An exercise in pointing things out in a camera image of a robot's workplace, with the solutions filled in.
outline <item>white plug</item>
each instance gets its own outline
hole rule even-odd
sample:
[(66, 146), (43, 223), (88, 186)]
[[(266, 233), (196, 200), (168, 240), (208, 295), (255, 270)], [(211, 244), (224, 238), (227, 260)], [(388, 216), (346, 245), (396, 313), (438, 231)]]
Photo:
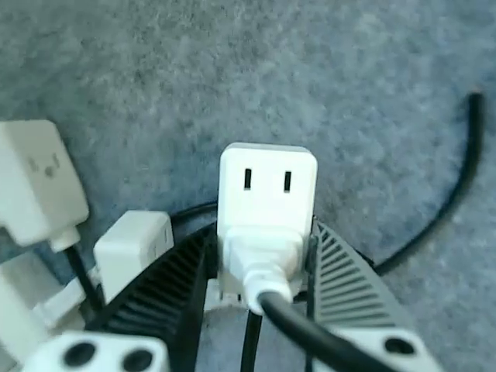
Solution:
[(317, 161), (296, 146), (234, 143), (221, 156), (217, 235), (221, 291), (244, 294), (257, 314), (258, 294), (298, 290), (312, 228)]
[(88, 204), (52, 122), (0, 122), (0, 179), (0, 227), (17, 244), (48, 239), (58, 252), (79, 241)]
[(174, 246), (165, 212), (128, 211), (95, 244), (105, 300), (110, 302), (158, 257)]
[(78, 312), (66, 314), (52, 327), (33, 311), (62, 288), (34, 252), (0, 265), (0, 342), (20, 364), (62, 330), (83, 329), (84, 320)]

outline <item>black cable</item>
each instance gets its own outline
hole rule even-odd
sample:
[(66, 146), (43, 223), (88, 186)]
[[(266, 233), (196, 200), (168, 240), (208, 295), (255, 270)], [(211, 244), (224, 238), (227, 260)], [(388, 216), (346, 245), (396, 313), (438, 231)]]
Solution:
[(265, 316), (286, 337), (336, 372), (396, 372), (296, 312), (280, 294), (264, 292), (258, 296), (258, 302)]
[(100, 301), (100, 297), (98, 296), (95, 287), (93, 287), (88, 274), (86, 274), (83, 261), (79, 256), (78, 251), (74, 246), (70, 246), (64, 252), (72, 270), (76, 274), (76, 277), (83, 288), (84, 293), (86, 294), (86, 298), (91, 306), (91, 309), (95, 313), (99, 312), (102, 310), (102, 301)]
[(458, 181), (448, 198), (437, 212), (434, 219), (412, 240), (396, 251), (391, 257), (375, 267), (378, 275), (385, 275), (403, 264), (411, 255), (415, 254), (425, 242), (432, 238), (449, 220), (472, 185), (477, 167), (481, 161), (484, 141), (484, 96), (480, 92), (473, 92), (468, 96), (468, 134), (465, 156), (460, 170)]
[(253, 372), (255, 370), (255, 358), (257, 356), (258, 339), (262, 317), (254, 312), (248, 312), (246, 320), (245, 340), (243, 342), (243, 354), (241, 356), (241, 372)]
[(217, 209), (217, 201), (216, 200), (207, 201), (206, 203), (203, 203), (200, 205), (195, 205), (193, 207), (186, 208), (182, 211), (174, 213), (170, 217), (170, 222), (172, 224), (178, 224), (178, 223), (183, 222), (186, 219), (190, 219), (190, 218), (195, 217), (197, 215), (209, 213), (209, 212), (215, 211), (216, 209)]

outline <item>electrical outlet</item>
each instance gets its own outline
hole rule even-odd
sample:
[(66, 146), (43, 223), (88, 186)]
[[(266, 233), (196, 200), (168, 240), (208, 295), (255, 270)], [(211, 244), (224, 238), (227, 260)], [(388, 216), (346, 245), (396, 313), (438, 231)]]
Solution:
[(170, 372), (167, 345), (145, 336), (65, 332), (44, 343), (23, 372)]
[[(223, 257), (222, 247), (229, 230), (260, 226), (297, 233), (303, 239), (305, 256), (312, 227), (316, 178), (317, 160), (303, 147), (229, 145), (220, 160), (217, 221), (220, 257)], [(243, 293), (241, 284), (222, 265), (219, 282), (223, 292)]]
[(17, 244), (48, 239), (57, 251), (79, 240), (88, 204), (52, 122), (0, 122), (0, 175), (0, 226)]

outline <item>ridged black plastic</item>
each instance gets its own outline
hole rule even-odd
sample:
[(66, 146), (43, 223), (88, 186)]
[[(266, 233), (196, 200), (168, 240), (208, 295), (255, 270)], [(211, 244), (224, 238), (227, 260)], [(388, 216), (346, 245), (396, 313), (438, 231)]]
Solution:
[(217, 274), (215, 224), (179, 242), (132, 281), (87, 330), (152, 336), (173, 372), (195, 370), (207, 280)]

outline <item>floor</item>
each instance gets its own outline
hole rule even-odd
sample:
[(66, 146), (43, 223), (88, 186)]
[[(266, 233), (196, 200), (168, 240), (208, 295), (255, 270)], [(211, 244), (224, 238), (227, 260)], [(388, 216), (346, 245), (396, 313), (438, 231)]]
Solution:
[[(237, 140), (309, 148), (316, 215), (381, 261), (452, 187), (464, 97), (483, 89), (486, 146), (469, 198), (385, 281), (446, 370), (491, 370), (495, 15), (489, 0), (4, 0), (0, 119), (57, 124), (91, 205), (88, 263), (125, 210), (215, 198), (220, 153)], [(19, 252), (5, 232), (0, 246), (3, 260)], [(207, 320), (198, 369), (237, 370), (244, 314)], [(301, 354), (263, 330), (257, 370), (301, 371)]]

